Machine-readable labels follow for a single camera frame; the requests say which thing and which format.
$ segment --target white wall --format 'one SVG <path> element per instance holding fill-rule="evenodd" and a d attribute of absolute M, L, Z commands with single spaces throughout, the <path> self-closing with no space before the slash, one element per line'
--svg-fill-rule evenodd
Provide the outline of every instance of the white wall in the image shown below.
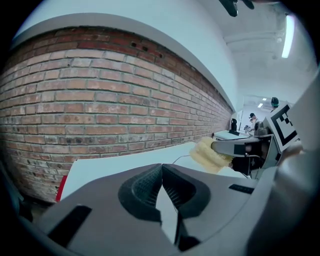
<path fill-rule="evenodd" d="M 189 62 L 237 104 L 237 74 L 220 29 L 197 0 L 46 0 L 21 26 L 15 44 L 70 26 L 106 26 L 150 38 Z"/>
<path fill-rule="evenodd" d="M 240 127 L 240 131 L 243 132 L 246 125 L 252 125 L 249 118 L 251 113 L 254 113 L 256 118 L 259 119 L 259 121 L 263 121 L 265 117 L 270 113 L 270 111 L 261 110 L 257 106 L 244 106 L 242 112 L 241 127 L 240 122 L 237 123 L 237 130 L 239 130 Z"/>

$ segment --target black slot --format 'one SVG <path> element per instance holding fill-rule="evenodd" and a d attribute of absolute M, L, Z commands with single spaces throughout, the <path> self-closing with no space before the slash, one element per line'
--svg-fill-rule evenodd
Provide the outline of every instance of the black slot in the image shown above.
<path fill-rule="evenodd" d="M 236 184 L 232 184 L 229 189 L 231 190 L 235 190 L 235 191 L 239 191 L 239 192 L 243 192 L 246 194 L 252 194 L 252 192 L 255 190 L 252 187 L 247 187 L 247 186 L 241 186 L 241 185 L 236 185 Z"/>
<path fill-rule="evenodd" d="M 48 237 L 57 244 L 67 247 L 72 237 L 76 234 L 85 219 L 91 212 L 91 208 L 77 205 L 64 219 L 50 232 Z"/>

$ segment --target red brick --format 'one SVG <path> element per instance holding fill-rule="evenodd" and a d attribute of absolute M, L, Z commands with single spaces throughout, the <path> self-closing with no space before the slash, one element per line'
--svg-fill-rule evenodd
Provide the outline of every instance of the red brick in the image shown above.
<path fill-rule="evenodd" d="M 133 150 L 143 150 L 145 148 L 145 143 L 141 142 L 141 143 L 130 143 L 129 144 L 129 150 L 133 151 Z"/>
<path fill-rule="evenodd" d="M 56 163 L 56 162 L 48 162 L 48 167 L 52 169 L 63 169 L 63 170 L 70 170 L 72 164 L 70 163 Z"/>
<path fill-rule="evenodd" d="M 95 93 L 93 91 L 57 91 L 56 101 L 93 101 Z"/>
<path fill-rule="evenodd" d="M 114 44 L 107 44 L 107 43 L 80 43 L 79 44 L 79 48 L 85 48 L 85 47 L 98 47 L 100 49 L 105 49 L 105 50 L 109 50 L 109 51 L 114 51 L 114 52 L 118 52 L 118 53 L 124 53 L 124 54 L 128 54 L 128 55 L 137 55 L 137 50 L 134 48 L 130 48 L 130 47 L 126 47 L 126 46 L 122 46 L 122 45 L 114 45 Z"/>
<path fill-rule="evenodd" d="M 168 78 L 171 78 L 171 79 L 175 79 L 175 74 L 166 70 L 166 69 L 162 69 L 162 75 L 168 77 Z"/>
<path fill-rule="evenodd" d="M 27 134 L 27 127 L 26 126 L 13 126 L 12 129 L 7 128 L 7 132 L 14 132 L 17 134 Z"/>
<path fill-rule="evenodd" d="M 145 126 L 130 126 L 129 133 L 130 134 L 144 134 L 146 132 Z"/>
<path fill-rule="evenodd" d="M 25 95 L 20 98 L 20 104 L 38 103 L 41 100 L 41 94 Z"/>
<path fill-rule="evenodd" d="M 160 84 L 160 91 L 167 94 L 172 94 L 174 89 L 172 87 Z"/>
<path fill-rule="evenodd" d="M 41 64 L 41 71 L 47 71 L 47 70 L 56 70 L 56 69 L 62 69 L 67 68 L 70 66 L 71 61 L 69 59 L 61 59 L 61 60 L 54 60 L 54 61 L 48 61 Z"/>
<path fill-rule="evenodd" d="M 56 42 L 57 42 L 57 38 L 50 38 L 50 39 L 42 40 L 42 41 L 36 42 L 33 45 L 33 48 L 35 49 L 35 48 L 39 48 L 39 47 L 43 47 L 43 46 L 47 46 L 47 45 L 52 45 Z"/>
<path fill-rule="evenodd" d="M 56 124 L 94 124 L 91 114 L 64 114 L 55 117 Z"/>
<path fill-rule="evenodd" d="M 185 132 L 170 132 L 168 133 L 168 138 L 179 138 L 186 136 Z"/>
<path fill-rule="evenodd" d="M 157 47 L 158 47 L 158 45 L 157 45 L 156 43 L 151 42 L 151 41 L 146 40 L 146 39 L 143 39 L 143 40 L 141 41 L 141 43 L 142 43 L 143 45 L 147 46 L 148 48 L 153 49 L 153 50 L 157 49 Z"/>
<path fill-rule="evenodd" d="M 59 70 L 50 70 L 45 72 L 44 79 L 45 80 L 51 80 L 51 79 L 57 79 L 59 77 Z"/>
<path fill-rule="evenodd" d="M 109 149 L 108 150 L 109 153 L 123 152 L 128 150 L 127 145 L 110 146 L 108 149 Z"/>
<path fill-rule="evenodd" d="M 96 92 L 95 100 L 98 102 L 117 102 L 117 94 L 112 92 Z"/>
<path fill-rule="evenodd" d="M 55 116 L 53 114 L 42 115 L 41 120 L 43 124 L 54 124 Z"/>
<path fill-rule="evenodd" d="M 54 153 L 54 154 L 69 154 L 69 146 L 61 145 L 43 145 L 42 146 L 44 153 Z"/>
<path fill-rule="evenodd" d="M 190 112 L 190 108 L 188 108 L 186 106 L 176 105 L 176 104 L 172 104 L 172 110 L 184 112 L 184 113 Z"/>
<path fill-rule="evenodd" d="M 152 91 L 151 97 L 155 98 L 155 99 L 167 101 L 167 102 L 178 103 L 178 98 L 177 97 L 174 97 L 172 95 L 165 94 L 165 93 L 162 93 L 162 92 L 158 92 L 158 91 L 155 91 L 155 90 Z"/>
<path fill-rule="evenodd" d="M 69 49 L 75 49 L 77 48 L 78 43 L 77 42 L 62 42 L 62 43 L 56 43 L 52 44 L 48 47 L 48 52 L 57 52 L 61 50 L 69 50 Z"/>
<path fill-rule="evenodd" d="M 45 72 L 27 75 L 23 80 L 23 84 L 26 85 L 26 84 L 36 83 L 36 82 L 42 81 L 44 77 L 45 77 Z"/>
<path fill-rule="evenodd" d="M 168 125 L 169 124 L 169 118 L 164 118 L 164 117 L 158 117 L 156 119 L 156 124 L 157 125 Z"/>
<path fill-rule="evenodd" d="M 92 60 L 91 67 L 93 68 L 103 68 L 108 70 L 117 70 L 127 73 L 133 73 L 134 72 L 134 66 L 123 63 L 123 62 L 117 62 L 117 61 L 111 61 L 107 59 L 94 59 Z"/>
<path fill-rule="evenodd" d="M 154 140 L 155 141 L 165 140 L 165 139 L 167 139 L 167 137 L 168 137 L 167 133 L 156 133 L 154 135 Z"/>
<path fill-rule="evenodd" d="M 26 110 L 24 106 L 11 108 L 11 116 L 19 116 L 19 115 L 25 115 L 25 114 L 26 114 Z"/>
<path fill-rule="evenodd" d="M 125 55 L 118 52 L 106 51 L 104 54 L 105 59 L 114 60 L 118 62 L 123 62 L 125 60 Z"/>
<path fill-rule="evenodd" d="M 39 55 L 45 54 L 47 52 L 47 49 L 48 49 L 47 46 L 40 47 L 40 48 L 36 49 L 34 51 L 34 56 L 39 56 Z"/>
<path fill-rule="evenodd" d="M 184 92 L 184 91 L 180 91 L 180 90 L 177 90 L 177 89 L 173 89 L 173 95 L 176 95 L 180 98 L 184 98 L 186 100 L 191 100 L 191 95 Z"/>
<path fill-rule="evenodd" d="M 138 86 L 132 86 L 132 93 L 136 95 L 141 95 L 141 96 L 150 96 L 150 89 L 143 88 L 143 87 L 138 87 Z"/>
<path fill-rule="evenodd" d="M 94 134 L 125 134 L 127 128 L 125 126 L 87 126 L 85 133 L 89 135 Z"/>
<path fill-rule="evenodd" d="M 54 91 L 45 91 L 41 95 L 42 102 L 53 102 L 55 101 L 55 92 Z"/>
<path fill-rule="evenodd" d="M 187 100 L 186 99 L 183 99 L 183 98 L 179 98 L 179 104 L 180 105 L 184 105 L 184 106 L 186 106 L 188 103 L 187 103 Z"/>
<path fill-rule="evenodd" d="M 48 61 L 49 58 L 50 58 L 50 53 L 39 55 L 37 57 L 32 57 L 28 60 L 27 65 L 30 66 L 36 63 L 45 62 L 45 61 Z"/>
<path fill-rule="evenodd" d="M 24 151 L 32 151 L 31 145 L 28 144 L 16 144 L 16 148 L 18 150 L 24 150 Z"/>
<path fill-rule="evenodd" d="M 38 126 L 39 134 L 66 134 L 64 126 Z"/>
<path fill-rule="evenodd" d="M 188 120 L 170 119 L 170 125 L 187 126 Z"/>
<path fill-rule="evenodd" d="M 121 73 L 109 70 L 101 70 L 100 78 L 121 81 Z"/>
<path fill-rule="evenodd" d="M 32 66 L 30 67 L 29 74 L 39 72 L 39 71 L 40 71 L 40 68 L 41 68 L 41 63 L 32 65 Z"/>
<path fill-rule="evenodd" d="M 65 57 L 65 54 L 66 54 L 65 50 L 55 51 L 51 54 L 50 60 L 63 59 Z"/>
<path fill-rule="evenodd" d="M 65 105 L 60 103 L 44 103 L 37 106 L 37 113 L 60 113 L 64 112 Z"/>
<path fill-rule="evenodd" d="M 107 146 L 90 146 L 88 147 L 89 154 L 108 153 L 109 148 Z"/>
<path fill-rule="evenodd" d="M 172 131 L 172 126 L 148 126 L 148 133 L 168 133 Z"/>
<path fill-rule="evenodd" d="M 28 134 L 38 134 L 38 128 L 36 126 L 28 125 Z"/>
<path fill-rule="evenodd" d="M 139 58 L 135 58 L 135 57 L 132 57 L 132 56 L 127 56 L 125 62 L 133 64 L 133 65 L 136 65 L 138 67 L 145 68 L 147 70 L 151 70 L 151 71 L 154 71 L 154 72 L 157 72 L 157 73 L 161 73 L 161 67 L 156 66 L 156 65 L 154 65 L 152 63 L 149 63 L 149 62 L 144 61 L 144 60 L 139 59 Z"/>
<path fill-rule="evenodd" d="M 158 141 L 149 141 L 145 143 L 146 148 L 154 148 L 171 144 L 171 139 L 164 139 Z"/>
<path fill-rule="evenodd" d="M 131 43 L 130 40 L 123 37 L 111 37 L 109 42 L 112 44 L 123 45 L 123 46 L 129 46 Z"/>
<path fill-rule="evenodd" d="M 175 116 L 175 117 L 176 117 L 176 118 L 185 119 L 185 118 L 186 118 L 186 114 L 179 112 L 179 113 L 176 113 L 176 116 Z"/>
<path fill-rule="evenodd" d="M 85 133 L 85 130 L 81 126 L 67 126 L 65 128 L 66 134 L 70 135 L 81 135 Z"/>
<path fill-rule="evenodd" d="M 136 67 L 135 74 L 141 77 L 152 79 L 154 77 L 154 73 L 144 68 Z"/>
<path fill-rule="evenodd" d="M 87 68 L 90 66 L 90 58 L 75 58 L 72 62 L 73 67 Z"/>
<path fill-rule="evenodd" d="M 60 72 L 61 78 L 97 78 L 99 75 L 98 69 L 92 68 L 66 68 Z"/>
<path fill-rule="evenodd" d="M 145 142 L 153 141 L 153 134 L 126 134 L 119 135 L 119 143 Z"/>
<path fill-rule="evenodd" d="M 149 54 L 147 52 L 143 52 L 143 51 L 140 51 L 138 53 L 138 58 L 144 59 L 148 62 L 155 62 L 155 56 L 152 56 L 151 54 Z"/>
<path fill-rule="evenodd" d="M 156 73 L 154 74 L 154 80 L 156 80 L 162 84 L 165 84 L 167 86 L 171 86 L 171 87 L 176 87 L 176 84 L 177 84 L 174 80 L 167 78 L 163 75 L 156 74 Z"/>
<path fill-rule="evenodd" d="M 156 119 L 152 117 L 119 116 L 119 124 L 154 125 L 155 122 Z"/>
<path fill-rule="evenodd" d="M 1 139 L 5 139 L 6 141 L 25 142 L 25 138 L 21 134 L 6 134 L 5 137 L 2 137 Z"/>
<path fill-rule="evenodd" d="M 171 103 L 164 102 L 164 101 L 158 101 L 158 108 L 170 110 L 171 109 Z"/>
<path fill-rule="evenodd" d="M 190 83 L 189 81 L 183 79 L 182 77 L 180 77 L 180 76 L 178 76 L 178 75 L 175 76 L 175 80 L 176 80 L 177 82 L 179 82 L 180 84 L 183 84 L 183 85 L 186 86 L 186 87 L 189 87 L 189 88 L 191 88 L 191 89 L 193 88 L 192 83 Z"/>
<path fill-rule="evenodd" d="M 151 106 L 151 107 L 155 107 L 157 105 L 157 102 L 152 99 L 133 96 L 133 95 L 119 95 L 118 102 L 126 103 L 126 104 L 134 104 L 134 105 Z"/>
<path fill-rule="evenodd" d="M 65 162 L 73 163 L 77 159 L 95 159 L 95 158 L 100 158 L 99 154 L 96 155 L 77 155 L 77 156 L 72 156 L 72 155 L 67 155 L 64 157 Z"/>
<path fill-rule="evenodd" d="M 130 85 L 124 83 L 117 83 L 111 81 L 99 81 L 99 80 L 89 80 L 87 84 L 88 89 L 96 90 L 108 90 L 120 93 L 129 93 Z"/>
<path fill-rule="evenodd" d="M 87 146 L 71 146 L 70 153 L 71 154 L 88 154 L 89 148 Z"/>
<path fill-rule="evenodd" d="M 64 106 L 64 111 L 66 113 L 83 113 L 84 105 L 82 103 L 66 104 Z"/>
<path fill-rule="evenodd" d="M 148 114 L 147 107 L 131 106 L 130 114 L 146 116 Z"/>
<path fill-rule="evenodd" d="M 33 152 L 43 152 L 42 147 L 40 145 L 31 145 Z"/>
<path fill-rule="evenodd" d="M 176 113 L 173 111 L 151 108 L 150 116 L 175 118 Z"/>
<path fill-rule="evenodd" d="M 25 142 L 35 143 L 35 144 L 45 144 L 46 143 L 44 136 L 25 135 L 24 140 L 25 140 Z"/>
<path fill-rule="evenodd" d="M 102 58 L 104 55 L 103 50 L 84 50 L 84 49 L 77 49 L 77 50 L 68 50 L 66 53 L 67 58 Z"/>
<path fill-rule="evenodd" d="M 114 144 L 117 143 L 116 136 L 101 136 L 96 137 L 96 141 L 98 144 Z"/>
<path fill-rule="evenodd" d="M 117 116 L 116 115 L 97 115 L 96 123 L 97 124 L 116 124 Z"/>
<path fill-rule="evenodd" d="M 68 81 L 56 80 L 56 81 L 45 81 L 37 84 L 37 92 L 42 91 L 53 91 L 53 90 L 63 90 L 67 88 Z"/>
<path fill-rule="evenodd" d="M 131 84 L 136 84 L 136 85 L 140 85 L 140 86 L 144 86 L 144 87 L 149 87 L 149 88 L 152 88 L 152 89 L 158 89 L 159 88 L 159 85 L 156 82 L 151 81 L 149 79 L 141 78 L 139 76 L 134 76 L 134 75 L 131 75 L 131 74 L 124 74 L 123 75 L 123 81 L 131 83 Z"/>
<path fill-rule="evenodd" d="M 57 37 L 57 43 L 65 43 L 65 42 L 70 42 L 73 40 L 72 35 L 65 35 L 65 36 L 59 36 Z"/>
<path fill-rule="evenodd" d="M 25 107 L 25 113 L 27 115 L 32 115 L 32 114 L 35 114 L 36 113 L 36 106 L 26 106 Z"/>
<path fill-rule="evenodd" d="M 67 82 L 68 89 L 85 89 L 86 88 L 86 80 L 83 79 L 73 79 Z"/>
<path fill-rule="evenodd" d="M 40 115 L 23 116 L 21 119 L 23 125 L 41 124 Z"/>
<path fill-rule="evenodd" d="M 128 114 L 128 107 L 122 105 L 107 105 L 107 104 L 86 104 L 85 112 L 87 113 L 106 113 L 106 114 Z"/>

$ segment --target white ceiling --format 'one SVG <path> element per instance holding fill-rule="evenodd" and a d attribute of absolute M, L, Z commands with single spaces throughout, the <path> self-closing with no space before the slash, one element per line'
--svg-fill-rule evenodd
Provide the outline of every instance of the white ceiling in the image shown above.
<path fill-rule="evenodd" d="M 280 3 L 255 3 L 251 10 L 239 1 L 238 16 L 231 17 L 218 0 L 198 1 L 217 23 L 232 52 L 239 94 L 277 96 L 295 103 L 313 79 L 317 64 L 309 37 L 299 22 L 289 58 L 281 57 L 289 11 Z"/>

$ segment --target person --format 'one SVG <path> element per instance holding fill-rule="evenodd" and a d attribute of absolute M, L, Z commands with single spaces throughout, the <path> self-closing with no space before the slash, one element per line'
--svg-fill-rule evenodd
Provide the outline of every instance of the person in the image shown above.
<path fill-rule="evenodd" d="M 279 100 L 276 97 L 272 97 L 271 99 L 272 111 L 274 111 L 277 107 L 279 107 Z"/>
<path fill-rule="evenodd" d="M 255 125 L 256 125 L 256 122 L 258 122 L 258 118 L 256 117 L 256 115 L 254 113 L 251 113 L 250 114 L 250 122 L 251 122 L 251 128 L 249 129 L 249 134 L 251 136 L 253 136 L 255 134 Z"/>

